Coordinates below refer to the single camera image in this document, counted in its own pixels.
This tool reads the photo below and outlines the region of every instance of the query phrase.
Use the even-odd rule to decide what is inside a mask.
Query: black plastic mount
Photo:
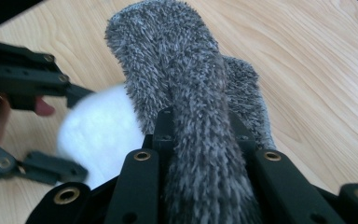
[[[17,161],[0,148],[0,178],[19,176],[45,184],[55,185],[57,181],[83,181],[88,171],[79,164],[41,152],[28,153],[24,161]]]
[[[253,160],[246,168],[263,223],[358,223],[358,184],[343,186],[339,196],[315,188],[281,152],[255,150],[254,138],[235,114],[230,116],[243,155]],[[27,224],[164,223],[161,195],[173,154],[172,125],[172,109],[161,110],[154,134],[129,153],[119,176],[94,190],[79,183],[52,189]]]
[[[70,83],[53,55],[0,43],[0,93],[11,108],[33,111],[36,96],[64,96],[71,108],[92,91]]]

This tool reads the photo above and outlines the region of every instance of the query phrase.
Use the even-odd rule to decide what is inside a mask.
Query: gray fur
[[[175,155],[165,187],[170,223],[260,223],[241,151],[228,121],[240,115],[262,148],[275,148],[257,74],[223,57],[185,3],[145,1],[110,21],[108,46],[122,63],[144,133],[172,105]]]

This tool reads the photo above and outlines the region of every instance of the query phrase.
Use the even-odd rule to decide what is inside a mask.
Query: table surface
[[[49,52],[72,82],[100,91],[124,80],[105,44],[107,20],[136,1],[49,0],[0,26],[0,41]],[[221,52],[260,75],[277,148],[314,185],[337,193],[358,182],[358,2],[355,0],[187,1]],[[55,116],[13,111],[2,144],[22,160],[54,153],[68,109]],[[50,186],[0,180],[0,224],[24,223]]]

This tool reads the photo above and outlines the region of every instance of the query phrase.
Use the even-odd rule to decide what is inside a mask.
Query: wooden surface
[[[0,27],[0,41],[52,53],[72,82],[95,91],[124,80],[104,41],[106,21],[136,1],[49,0]],[[337,193],[358,182],[358,2],[355,0],[188,1],[221,52],[260,75],[280,151],[312,183]],[[22,159],[54,152],[67,109],[51,118],[13,111],[3,147]],[[24,223],[50,189],[0,180],[0,224]]]

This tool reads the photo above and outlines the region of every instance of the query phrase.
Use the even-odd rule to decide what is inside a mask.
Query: black clip
[[[143,149],[128,154],[119,176],[92,191],[80,183],[52,189],[26,223],[163,223],[172,112],[171,107],[158,112],[154,133],[145,137]],[[338,196],[317,189],[281,152],[256,150],[255,139],[234,113],[230,122],[243,157],[251,161],[246,169],[262,223],[358,223],[358,184],[343,186]]]
[[[21,162],[0,148],[0,178],[14,175],[49,185],[57,181],[83,181],[87,170],[79,164],[51,157],[41,152],[31,152]]]
[[[65,96],[72,107],[92,91],[70,83],[53,55],[0,43],[0,93],[11,108],[34,110],[36,96]]]

